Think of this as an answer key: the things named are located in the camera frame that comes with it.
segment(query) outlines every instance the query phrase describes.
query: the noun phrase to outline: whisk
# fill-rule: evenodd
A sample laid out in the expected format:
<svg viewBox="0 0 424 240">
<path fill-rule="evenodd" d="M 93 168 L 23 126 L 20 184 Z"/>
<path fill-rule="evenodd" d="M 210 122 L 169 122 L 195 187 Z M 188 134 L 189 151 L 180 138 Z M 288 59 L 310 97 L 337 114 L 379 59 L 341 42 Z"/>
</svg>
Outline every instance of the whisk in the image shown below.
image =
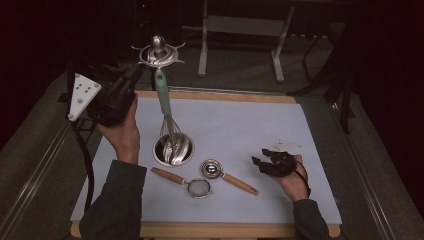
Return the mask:
<svg viewBox="0 0 424 240">
<path fill-rule="evenodd" d="M 163 71 L 158 68 L 155 73 L 155 86 L 159 96 L 159 102 L 164 116 L 160 130 L 160 141 L 164 146 L 165 162 L 169 164 L 170 159 L 178 155 L 177 151 L 181 147 L 183 135 L 177 123 L 172 118 L 171 103 L 169 100 L 168 84 Z"/>
</svg>

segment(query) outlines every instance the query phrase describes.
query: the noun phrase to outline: black device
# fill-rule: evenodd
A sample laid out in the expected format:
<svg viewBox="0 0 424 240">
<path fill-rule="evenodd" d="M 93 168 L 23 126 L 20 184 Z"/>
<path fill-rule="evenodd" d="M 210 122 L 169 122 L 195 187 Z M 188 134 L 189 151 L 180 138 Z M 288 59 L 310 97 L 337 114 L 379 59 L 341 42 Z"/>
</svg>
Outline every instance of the black device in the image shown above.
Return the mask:
<svg viewBox="0 0 424 240">
<path fill-rule="evenodd" d="M 142 73 L 142 68 L 135 64 L 114 83 L 102 84 L 102 89 L 87 107 L 88 117 L 106 127 L 122 123 L 136 96 L 135 83 Z"/>
</svg>

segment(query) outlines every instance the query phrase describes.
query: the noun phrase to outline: wooden handle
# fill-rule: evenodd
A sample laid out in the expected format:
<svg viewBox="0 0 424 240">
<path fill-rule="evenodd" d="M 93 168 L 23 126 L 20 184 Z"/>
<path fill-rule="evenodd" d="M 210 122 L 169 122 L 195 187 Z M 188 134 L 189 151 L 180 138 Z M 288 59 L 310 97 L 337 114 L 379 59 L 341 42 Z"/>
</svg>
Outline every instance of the wooden handle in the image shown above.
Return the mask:
<svg viewBox="0 0 424 240">
<path fill-rule="evenodd" d="M 165 170 L 162 170 L 162 169 L 159 169 L 159 168 L 155 168 L 155 167 L 152 167 L 151 171 L 154 172 L 154 173 L 156 173 L 159 176 L 162 176 L 162 177 L 164 177 L 164 178 L 166 178 L 168 180 L 171 180 L 173 182 L 176 182 L 178 184 L 184 184 L 185 183 L 185 179 L 184 178 L 182 178 L 182 177 L 180 177 L 178 175 L 175 175 L 173 173 L 170 173 L 168 171 L 165 171 Z"/>
<path fill-rule="evenodd" d="M 222 176 L 222 178 L 225 179 L 225 181 L 233 184 L 234 186 L 243 189 L 244 191 L 251 193 L 253 195 L 258 195 L 259 191 L 256 190 L 255 188 L 253 188 L 252 186 L 250 186 L 249 184 L 243 182 L 242 180 L 235 178 L 233 176 L 231 176 L 230 174 L 224 173 L 224 175 Z"/>
</svg>

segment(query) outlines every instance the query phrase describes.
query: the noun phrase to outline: mint green handle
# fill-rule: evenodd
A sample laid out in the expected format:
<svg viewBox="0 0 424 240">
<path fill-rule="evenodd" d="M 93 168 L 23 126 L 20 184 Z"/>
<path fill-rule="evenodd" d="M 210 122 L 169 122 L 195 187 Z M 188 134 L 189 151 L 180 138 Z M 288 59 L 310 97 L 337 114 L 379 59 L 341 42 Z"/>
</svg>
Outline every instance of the mint green handle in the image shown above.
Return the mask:
<svg viewBox="0 0 424 240">
<path fill-rule="evenodd" d="M 158 68 L 155 73 L 155 86 L 162 113 L 164 115 L 170 115 L 171 103 L 169 101 L 168 84 L 166 83 L 166 76 L 160 68 Z"/>
</svg>

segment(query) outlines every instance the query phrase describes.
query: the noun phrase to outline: person's left hand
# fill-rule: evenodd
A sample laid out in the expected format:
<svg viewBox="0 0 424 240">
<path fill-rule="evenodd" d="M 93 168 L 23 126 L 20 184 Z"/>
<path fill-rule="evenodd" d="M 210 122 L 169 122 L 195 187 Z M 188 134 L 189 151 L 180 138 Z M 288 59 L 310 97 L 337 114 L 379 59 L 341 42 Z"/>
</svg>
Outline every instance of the person's left hand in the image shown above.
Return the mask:
<svg viewBox="0 0 424 240">
<path fill-rule="evenodd" d="M 140 151 L 140 132 L 135 120 L 137 101 L 138 96 L 136 95 L 125 120 L 121 124 L 109 128 L 97 124 L 97 129 L 115 149 L 118 160 L 131 164 L 138 164 Z"/>
</svg>

